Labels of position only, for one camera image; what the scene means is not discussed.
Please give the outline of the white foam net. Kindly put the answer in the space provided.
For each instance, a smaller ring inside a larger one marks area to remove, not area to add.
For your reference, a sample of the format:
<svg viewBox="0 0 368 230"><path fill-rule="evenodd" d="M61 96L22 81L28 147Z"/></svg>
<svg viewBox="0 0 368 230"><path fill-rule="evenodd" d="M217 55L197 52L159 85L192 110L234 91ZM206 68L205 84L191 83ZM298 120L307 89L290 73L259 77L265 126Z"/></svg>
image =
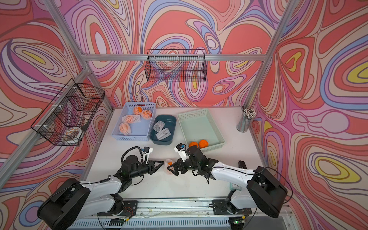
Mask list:
<svg viewBox="0 0 368 230"><path fill-rule="evenodd" d="M165 123L161 120L158 120L154 125L153 125L153 129L156 132L160 132L161 130L164 129Z"/></svg>
<svg viewBox="0 0 368 230"><path fill-rule="evenodd" d="M171 136L171 132L169 131L168 128L164 128L163 130L161 130L160 132L156 133L156 138L158 141L161 141L169 136Z"/></svg>
<svg viewBox="0 0 368 230"><path fill-rule="evenodd" d="M168 162L172 162L173 163L173 161L171 159L166 159L165 160L165 166L164 166L165 173L167 175L173 175L173 173L169 170L169 168L171 168L172 165L171 166L168 166Z"/></svg>

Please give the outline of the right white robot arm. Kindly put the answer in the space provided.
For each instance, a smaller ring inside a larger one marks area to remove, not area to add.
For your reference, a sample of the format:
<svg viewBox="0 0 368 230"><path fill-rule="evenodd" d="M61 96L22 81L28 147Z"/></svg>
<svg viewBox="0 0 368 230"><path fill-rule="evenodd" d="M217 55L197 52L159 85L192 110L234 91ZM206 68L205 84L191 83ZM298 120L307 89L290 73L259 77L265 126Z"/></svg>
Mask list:
<svg viewBox="0 0 368 230"><path fill-rule="evenodd" d="M191 171L206 181L220 180L241 188L231 189L224 200L212 201L216 215L237 215L244 209L256 207L269 217L279 217L288 192L266 168L259 166L251 170L229 166L207 158L197 146L186 148L179 144L174 150L180 158L167 169L175 176Z"/></svg>

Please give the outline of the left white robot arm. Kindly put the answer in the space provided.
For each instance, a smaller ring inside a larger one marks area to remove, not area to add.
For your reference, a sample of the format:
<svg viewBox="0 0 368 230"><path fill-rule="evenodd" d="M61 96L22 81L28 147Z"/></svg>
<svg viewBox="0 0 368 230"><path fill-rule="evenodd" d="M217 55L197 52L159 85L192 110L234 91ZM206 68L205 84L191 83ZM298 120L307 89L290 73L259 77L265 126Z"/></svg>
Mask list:
<svg viewBox="0 0 368 230"><path fill-rule="evenodd" d="M131 218L134 211L125 207L120 193L132 186L134 178L152 175L162 166L163 161L139 162L133 155L127 157L120 169L106 179L97 182L68 179L41 204L37 216L53 230L66 230L75 221L99 213L118 216L127 211Z"/></svg>

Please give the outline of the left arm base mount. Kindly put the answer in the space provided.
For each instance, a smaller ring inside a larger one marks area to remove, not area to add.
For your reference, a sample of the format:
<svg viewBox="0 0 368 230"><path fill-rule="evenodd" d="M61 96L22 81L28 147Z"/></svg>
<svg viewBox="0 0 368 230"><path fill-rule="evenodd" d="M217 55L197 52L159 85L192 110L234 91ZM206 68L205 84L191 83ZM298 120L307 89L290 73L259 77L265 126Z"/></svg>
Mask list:
<svg viewBox="0 0 368 230"><path fill-rule="evenodd" d="M103 217L133 217L136 215L137 209L137 200L116 201L110 211L99 212L98 215Z"/></svg>

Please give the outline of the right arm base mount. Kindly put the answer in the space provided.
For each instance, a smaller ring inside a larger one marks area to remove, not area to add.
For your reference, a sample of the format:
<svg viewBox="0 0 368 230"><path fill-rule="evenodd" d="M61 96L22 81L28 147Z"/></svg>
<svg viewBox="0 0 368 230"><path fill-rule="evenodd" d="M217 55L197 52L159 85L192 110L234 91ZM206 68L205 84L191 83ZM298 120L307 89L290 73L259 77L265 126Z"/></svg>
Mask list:
<svg viewBox="0 0 368 230"><path fill-rule="evenodd" d="M252 214L251 208L238 209L225 199L214 199L209 207L213 209L214 215L244 215L247 217Z"/></svg>

